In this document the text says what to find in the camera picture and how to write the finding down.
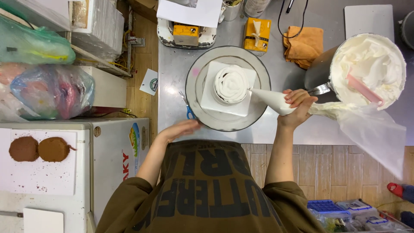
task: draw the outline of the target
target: metal countertop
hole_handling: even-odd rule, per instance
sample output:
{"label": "metal countertop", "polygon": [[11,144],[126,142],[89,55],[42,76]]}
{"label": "metal countertop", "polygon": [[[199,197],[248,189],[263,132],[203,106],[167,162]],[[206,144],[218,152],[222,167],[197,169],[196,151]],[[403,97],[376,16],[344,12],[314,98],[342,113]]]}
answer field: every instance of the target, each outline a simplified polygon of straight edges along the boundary
{"label": "metal countertop", "polygon": [[[395,43],[401,49],[407,62],[407,81],[400,99],[391,105],[387,112],[395,122],[407,127],[408,146],[414,146],[414,51],[403,44],[398,21],[414,10],[412,0],[310,0],[305,14],[305,27],[324,29],[324,51],[345,41],[344,7],[349,5],[392,4],[394,14]],[[295,63],[286,62],[282,36],[277,30],[281,0],[273,0],[260,18],[271,19],[272,28],[267,53],[260,57],[265,64],[272,83],[272,90],[281,92],[284,89],[303,88],[305,70]],[[282,14],[280,28],[286,32],[288,26],[300,26],[305,0],[297,0],[289,14]],[[243,31],[247,17],[237,17],[235,20],[223,21],[218,25],[217,38],[214,47],[233,45],[241,47]],[[158,132],[166,127],[186,119],[186,106],[179,91],[185,90],[187,72],[193,62],[206,50],[176,49],[159,47],[159,80],[158,80]],[[267,108],[263,116],[252,126],[236,132],[220,132],[212,129],[202,129],[194,135],[180,138],[212,139],[236,141],[239,143],[272,144],[276,134],[278,114]],[[301,145],[354,145],[345,136],[336,121],[322,116],[312,116],[300,125],[294,134],[294,144]]]}

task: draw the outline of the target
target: scissors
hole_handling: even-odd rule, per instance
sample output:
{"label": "scissors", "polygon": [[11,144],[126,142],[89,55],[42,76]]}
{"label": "scissors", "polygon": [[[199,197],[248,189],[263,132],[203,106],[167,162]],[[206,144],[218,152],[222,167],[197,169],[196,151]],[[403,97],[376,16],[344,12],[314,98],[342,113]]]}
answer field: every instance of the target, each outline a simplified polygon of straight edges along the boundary
{"label": "scissors", "polygon": [[187,98],[185,97],[185,95],[181,91],[179,93],[180,93],[181,97],[183,98],[185,104],[187,105],[187,119],[195,119],[194,113],[191,111],[190,106],[188,106]]}

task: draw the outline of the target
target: red slipper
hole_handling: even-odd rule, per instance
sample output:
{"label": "red slipper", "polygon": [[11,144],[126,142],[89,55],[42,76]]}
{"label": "red slipper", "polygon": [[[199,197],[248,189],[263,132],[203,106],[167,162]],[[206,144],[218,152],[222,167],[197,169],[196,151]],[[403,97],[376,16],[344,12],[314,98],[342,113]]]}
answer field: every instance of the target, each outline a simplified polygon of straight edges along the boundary
{"label": "red slipper", "polygon": [[387,185],[387,189],[388,189],[391,193],[393,193],[393,194],[395,194],[396,196],[398,196],[398,197],[401,197],[401,198],[402,198],[402,192],[404,191],[404,188],[403,188],[401,185],[399,185],[399,184],[395,184],[395,183],[389,183],[389,184]]}

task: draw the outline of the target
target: white freezer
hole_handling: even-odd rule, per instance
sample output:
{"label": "white freezer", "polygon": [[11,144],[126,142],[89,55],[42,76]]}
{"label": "white freezer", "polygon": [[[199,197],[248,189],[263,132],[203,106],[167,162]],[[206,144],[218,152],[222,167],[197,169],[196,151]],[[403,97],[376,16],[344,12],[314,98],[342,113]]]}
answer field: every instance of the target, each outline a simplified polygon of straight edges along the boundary
{"label": "white freezer", "polygon": [[[127,177],[135,176],[149,149],[147,118],[0,123],[0,128],[76,132],[74,195],[14,193],[5,191],[7,181],[0,181],[0,211],[32,208],[63,213],[65,233],[87,232],[87,219],[89,226],[97,224],[115,189]],[[9,156],[10,136],[0,135],[0,141],[1,162],[2,157]],[[22,232],[22,218],[0,215],[0,233]]]}

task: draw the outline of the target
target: orange cloth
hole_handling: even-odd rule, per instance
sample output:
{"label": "orange cloth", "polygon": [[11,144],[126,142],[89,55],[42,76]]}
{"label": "orange cloth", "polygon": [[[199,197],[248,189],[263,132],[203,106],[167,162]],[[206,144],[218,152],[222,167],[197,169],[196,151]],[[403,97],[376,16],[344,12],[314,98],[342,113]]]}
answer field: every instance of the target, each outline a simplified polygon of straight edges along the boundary
{"label": "orange cloth", "polygon": [[[290,26],[284,35],[294,36],[300,29],[300,27]],[[286,61],[295,62],[307,70],[313,60],[323,52],[323,29],[304,27],[302,32],[294,38],[283,37],[283,44],[287,48]]]}

